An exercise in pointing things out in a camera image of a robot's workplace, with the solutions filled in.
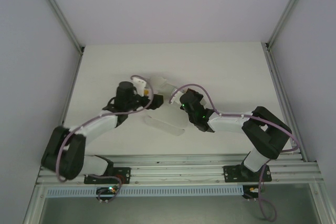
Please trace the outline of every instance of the white tabletop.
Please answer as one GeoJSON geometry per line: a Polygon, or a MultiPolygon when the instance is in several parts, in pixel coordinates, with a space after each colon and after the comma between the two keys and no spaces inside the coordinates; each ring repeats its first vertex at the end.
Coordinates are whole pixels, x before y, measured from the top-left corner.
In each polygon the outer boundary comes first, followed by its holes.
{"type": "MultiPolygon", "coordinates": [[[[264,106],[282,119],[259,42],[93,45],[85,48],[65,125],[79,125],[96,116],[115,96],[119,82],[132,74],[163,76],[175,86],[198,83],[221,111],[247,112],[264,106]]],[[[190,123],[184,134],[174,136],[146,125],[145,115],[130,115],[90,143],[86,153],[244,154],[253,147],[244,134],[204,133],[190,123]]],[[[285,148],[291,148],[289,142],[285,148]]]]}

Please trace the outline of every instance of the cable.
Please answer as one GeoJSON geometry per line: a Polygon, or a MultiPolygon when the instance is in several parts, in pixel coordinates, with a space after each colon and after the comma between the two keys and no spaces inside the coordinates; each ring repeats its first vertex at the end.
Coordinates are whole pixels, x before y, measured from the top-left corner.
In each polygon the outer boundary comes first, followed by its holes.
{"type": "MultiPolygon", "coordinates": [[[[93,177],[93,178],[113,178],[113,179],[116,179],[116,180],[118,181],[118,183],[119,183],[119,188],[118,188],[118,190],[115,192],[115,194],[114,194],[114,195],[107,201],[107,203],[110,203],[111,201],[113,201],[113,200],[116,198],[116,196],[118,195],[118,193],[120,192],[120,190],[121,190],[122,182],[121,182],[121,179],[118,178],[118,177],[114,177],[114,176],[97,176],[97,175],[95,175],[95,174],[89,174],[89,176],[90,176],[90,177],[93,177]]],[[[109,189],[105,189],[105,190],[100,191],[100,192],[98,193],[98,200],[100,201],[100,196],[101,196],[102,193],[104,193],[104,192],[108,192],[108,191],[109,191],[109,189]]]]}
{"type": "MultiPolygon", "coordinates": [[[[138,75],[132,75],[132,76],[131,76],[131,79],[133,79],[134,77],[137,77],[137,78],[139,78],[139,79],[141,79],[141,80],[146,81],[145,78],[143,78],[142,76],[138,76],[138,75]]],[[[153,87],[151,86],[151,84],[150,84],[149,82],[147,82],[147,84],[148,84],[148,86],[149,86],[149,88],[150,88],[150,90],[151,90],[151,94],[150,94],[151,97],[150,97],[150,101],[149,101],[149,103],[148,103],[145,107],[141,108],[140,110],[136,110],[136,111],[128,111],[128,112],[111,112],[111,113],[106,113],[106,114],[102,114],[102,115],[96,116],[96,117],[94,117],[94,118],[91,118],[89,121],[83,123],[82,125],[78,126],[77,128],[75,128],[73,131],[71,131],[71,132],[65,137],[65,139],[63,140],[63,142],[62,142],[62,144],[61,144],[61,147],[60,147],[60,149],[59,149],[59,152],[58,152],[58,155],[57,155],[57,159],[56,159],[56,177],[57,177],[57,179],[58,179],[60,182],[64,183],[65,181],[67,181],[67,179],[62,179],[61,176],[60,176],[60,173],[59,173],[59,165],[60,165],[60,161],[61,161],[61,156],[62,156],[63,149],[64,149],[64,147],[66,146],[66,144],[67,144],[67,142],[69,141],[69,139],[71,138],[71,136],[74,135],[74,134],[75,134],[78,130],[80,130],[82,127],[85,127],[85,126],[87,126],[88,124],[90,124],[90,123],[92,123],[92,122],[94,122],[94,121],[96,121],[96,120],[98,120],[98,119],[100,119],[100,118],[104,118],[105,116],[112,116],[112,115],[129,115],[129,114],[139,113],[139,112],[141,112],[141,111],[147,109],[147,108],[151,105],[151,103],[152,103],[152,101],[153,101],[153,97],[154,97],[154,90],[153,90],[153,87]]]]}
{"type": "MultiPolygon", "coordinates": [[[[300,142],[299,142],[299,140],[297,140],[297,138],[296,138],[295,136],[293,136],[290,132],[288,132],[287,130],[285,130],[284,128],[280,127],[279,125],[277,125],[277,124],[275,124],[275,123],[272,123],[272,122],[267,121],[267,120],[262,119],[262,118],[258,118],[258,117],[253,116],[253,115],[245,115],[245,114],[225,114],[225,113],[221,113],[221,112],[219,112],[219,111],[215,108],[215,105],[214,105],[214,103],[212,102],[212,99],[211,99],[209,93],[208,93],[208,92],[205,90],[205,88],[203,88],[201,85],[191,83],[191,84],[186,84],[186,85],[183,85],[183,86],[179,87],[178,89],[176,89],[176,90],[173,92],[172,96],[171,96],[170,99],[169,99],[169,103],[171,103],[173,97],[174,97],[180,90],[182,90],[182,89],[184,89],[184,88],[186,88],[186,87],[190,87],[190,86],[198,87],[198,88],[200,88],[200,89],[203,90],[203,92],[204,92],[204,93],[206,94],[206,96],[208,97],[209,102],[210,102],[210,104],[211,104],[211,106],[212,106],[214,112],[215,112],[216,114],[218,114],[219,116],[232,116],[232,117],[237,117],[237,118],[240,118],[240,117],[251,118],[251,119],[253,119],[253,120],[257,120],[257,121],[261,121],[261,122],[263,122],[263,123],[266,123],[267,125],[273,126],[273,127],[277,128],[277,129],[281,130],[282,132],[286,133],[290,138],[292,138],[292,139],[294,140],[294,142],[296,143],[296,146],[295,146],[294,148],[292,148],[292,149],[282,150],[282,151],[281,151],[282,153],[284,153],[284,152],[293,152],[293,151],[296,151],[297,149],[300,148],[300,142]]],[[[263,197],[261,196],[261,182],[262,182],[262,176],[264,175],[264,171],[265,171],[265,168],[266,168],[266,164],[267,164],[269,161],[267,161],[267,162],[263,165],[262,170],[261,170],[261,174],[260,174],[260,178],[259,178],[259,184],[258,184],[258,202],[259,202],[260,211],[261,211],[262,215],[264,216],[264,218],[265,218],[266,220],[270,221],[270,222],[274,222],[274,221],[276,221],[276,219],[278,218],[278,212],[277,212],[277,209],[276,209],[275,205],[273,205],[272,202],[270,202],[269,200],[267,200],[267,199],[265,199],[265,198],[263,198],[263,197]],[[264,207],[262,206],[262,202],[263,202],[263,201],[269,203],[269,204],[273,207],[273,209],[274,209],[274,213],[275,213],[274,218],[271,219],[270,217],[267,217],[267,216],[266,216],[265,211],[264,211],[264,207]]]]}

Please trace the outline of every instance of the white enclosure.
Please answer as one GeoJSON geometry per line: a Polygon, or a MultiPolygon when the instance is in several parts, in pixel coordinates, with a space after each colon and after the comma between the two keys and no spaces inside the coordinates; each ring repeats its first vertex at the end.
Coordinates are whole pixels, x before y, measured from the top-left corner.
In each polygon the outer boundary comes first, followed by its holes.
{"type": "MultiPolygon", "coordinates": [[[[0,6],[2,223],[39,222],[46,192],[40,185],[56,181],[53,172],[39,172],[52,130],[97,115],[132,74],[198,83],[219,110],[263,105],[285,120],[304,148],[270,163],[272,183],[306,183],[311,191],[304,198],[313,199],[321,222],[335,223],[320,186],[325,182],[336,204],[336,132],[327,117],[336,113],[335,0],[0,0],[0,6]]],[[[239,163],[252,147],[244,135],[202,134],[191,124],[183,135],[169,135],[145,125],[143,115],[130,116],[87,153],[116,155],[119,164],[130,158],[138,180],[147,182],[147,157],[120,155],[181,154],[177,162],[207,166],[239,163]]],[[[175,157],[162,158],[174,172],[175,157]]],[[[167,167],[154,169],[164,174],[167,167]]],[[[199,174],[185,179],[225,184],[220,166],[199,174]]],[[[165,180],[175,182],[151,183],[165,180]]]]}

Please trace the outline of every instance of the purple cable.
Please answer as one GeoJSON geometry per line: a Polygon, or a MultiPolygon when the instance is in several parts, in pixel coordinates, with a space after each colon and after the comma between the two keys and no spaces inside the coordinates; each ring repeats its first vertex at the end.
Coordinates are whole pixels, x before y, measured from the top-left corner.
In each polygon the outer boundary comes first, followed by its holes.
{"type": "MultiPolygon", "coordinates": [[[[90,177],[93,177],[93,178],[113,178],[113,179],[116,179],[116,180],[118,181],[118,183],[119,183],[119,188],[118,188],[118,190],[115,192],[115,194],[112,196],[112,198],[110,198],[110,199],[107,201],[107,203],[110,203],[111,201],[113,201],[113,200],[116,198],[116,196],[118,195],[118,193],[120,192],[120,190],[121,190],[122,181],[121,181],[121,179],[118,178],[118,177],[114,177],[114,176],[97,176],[97,175],[95,175],[95,174],[89,174],[89,176],[90,176],[90,177]]],[[[99,200],[99,201],[100,201],[100,196],[101,196],[101,194],[102,194],[103,192],[105,192],[105,191],[109,191],[109,190],[108,190],[108,189],[106,189],[106,190],[102,190],[102,191],[100,191],[100,192],[98,193],[98,200],[99,200]]]]}
{"type": "MultiPolygon", "coordinates": [[[[142,76],[138,76],[138,75],[133,75],[131,76],[131,79],[133,79],[134,77],[137,77],[141,80],[144,80],[146,81],[142,76]]],[[[95,120],[97,119],[100,119],[100,118],[104,118],[105,116],[111,116],[111,115],[129,115],[129,114],[135,114],[135,113],[139,113],[145,109],[147,109],[152,101],[153,101],[153,97],[154,97],[154,90],[153,90],[153,87],[151,86],[151,84],[149,82],[147,82],[149,88],[151,89],[151,97],[150,97],[150,101],[149,103],[143,107],[142,109],[140,110],[136,110],[136,111],[128,111],[128,112],[111,112],[111,113],[106,113],[106,114],[103,114],[103,115],[99,115],[99,116],[96,116],[92,119],[90,119],[89,121],[83,123],[82,125],[78,126],[77,128],[75,128],[73,131],[71,131],[66,137],[65,139],[63,140],[63,143],[61,144],[61,147],[59,149],[59,152],[58,152],[58,155],[57,155],[57,159],[56,159],[56,177],[57,179],[60,181],[60,182],[65,182],[67,181],[67,179],[62,179],[60,174],[59,174],[59,165],[60,165],[60,161],[61,161],[61,156],[62,156],[62,152],[63,152],[63,149],[64,147],[66,146],[67,142],[69,141],[69,139],[71,138],[72,135],[74,135],[78,130],[80,130],[82,127],[85,127],[87,126],[88,124],[94,122],[95,120]]]]}
{"type": "MultiPolygon", "coordinates": [[[[265,119],[262,119],[262,118],[258,118],[256,116],[253,116],[253,115],[244,115],[244,114],[225,114],[225,113],[220,113],[216,108],[215,108],[215,105],[214,103],[212,102],[212,99],[209,95],[209,93],[205,90],[205,88],[203,88],[201,85],[198,85],[198,84],[194,84],[194,83],[191,83],[191,84],[186,84],[186,85],[183,85],[181,87],[179,87],[178,89],[176,89],[174,91],[174,93],[172,94],[172,96],[170,97],[169,99],[169,103],[171,103],[173,97],[182,89],[186,88],[186,87],[190,87],[190,86],[194,86],[194,87],[198,87],[200,89],[203,90],[203,92],[206,94],[206,96],[208,97],[209,99],[209,102],[213,108],[213,110],[215,111],[216,114],[218,114],[219,116],[232,116],[232,117],[235,117],[235,118],[240,118],[240,117],[247,117],[247,118],[251,118],[253,120],[257,120],[257,121],[261,121],[263,123],[266,123],[267,125],[270,125],[270,126],[273,126],[279,130],[281,130],[282,132],[286,133],[290,138],[292,138],[294,140],[294,142],[296,143],[296,146],[292,149],[288,149],[288,150],[282,150],[281,152],[284,153],[284,152],[293,152],[293,151],[296,151],[297,149],[300,148],[300,142],[297,140],[297,138],[295,136],[293,136],[290,132],[288,132],[287,130],[285,130],[284,128],[280,127],[279,125],[275,124],[275,123],[272,123],[270,121],[267,121],[265,119]]],[[[258,202],[259,202],[259,206],[260,206],[260,211],[262,213],[262,215],[264,216],[264,218],[270,222],[274,222],[276,221],[276,219],[278,218],[278,212],[277,212],[277,209],[276,207],[273,205],[272,202],[270,202],[269,200],[267,199],[264,199],[262,198],[261,196],[261,182],[262,182],[262,176],[264,174],[264,171],[265,171],[265,168],[266,168],[266,164],[269,162],[267,161],[263,167],[262,167],[262,170],[261,170],[261,174],[260,174],[260,178],[259,178],[259,184],[258,184],[258,202]],[[275,216],[274,218],[270,218],[270,217],[267,217],[266,214],[265,214],[265,211],[264,211],[264,208],[262,206],[262,201],[264,202],[267,202],[269,203],[273,209],[274,209],[274,213],[275,213],[275,216]]]]}

